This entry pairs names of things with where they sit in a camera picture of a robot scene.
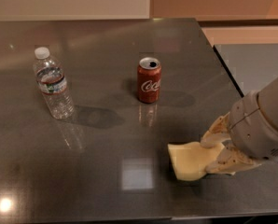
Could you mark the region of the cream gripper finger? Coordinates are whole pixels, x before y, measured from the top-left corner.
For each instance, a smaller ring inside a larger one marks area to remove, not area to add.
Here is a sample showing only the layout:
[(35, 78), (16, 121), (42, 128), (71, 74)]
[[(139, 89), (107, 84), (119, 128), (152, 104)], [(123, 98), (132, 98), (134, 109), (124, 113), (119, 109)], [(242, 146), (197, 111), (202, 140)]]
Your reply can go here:
[(230, 140), (229, 113), (218, 117), (201, 139), (201, 146), (212, 148), (224, 141)]
[(206, 166), (205, 171), (207, 174), (235, 175), (261, 164), (261, 161), (248, 157), (236, 147), (224, 147), (216, 160)]

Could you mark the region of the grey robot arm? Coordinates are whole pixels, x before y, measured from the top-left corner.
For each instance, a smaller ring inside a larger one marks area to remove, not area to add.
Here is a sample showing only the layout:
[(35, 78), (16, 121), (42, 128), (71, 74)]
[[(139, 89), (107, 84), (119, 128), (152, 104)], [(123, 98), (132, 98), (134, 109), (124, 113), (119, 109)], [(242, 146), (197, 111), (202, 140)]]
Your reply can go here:
[(260, 91), (250, 91), (230, 112), (215, 120), (201, 140), (206, 148), (229, 141), (209, 174), (235, 174), (265, 161), (278, 161), (278, 78)]

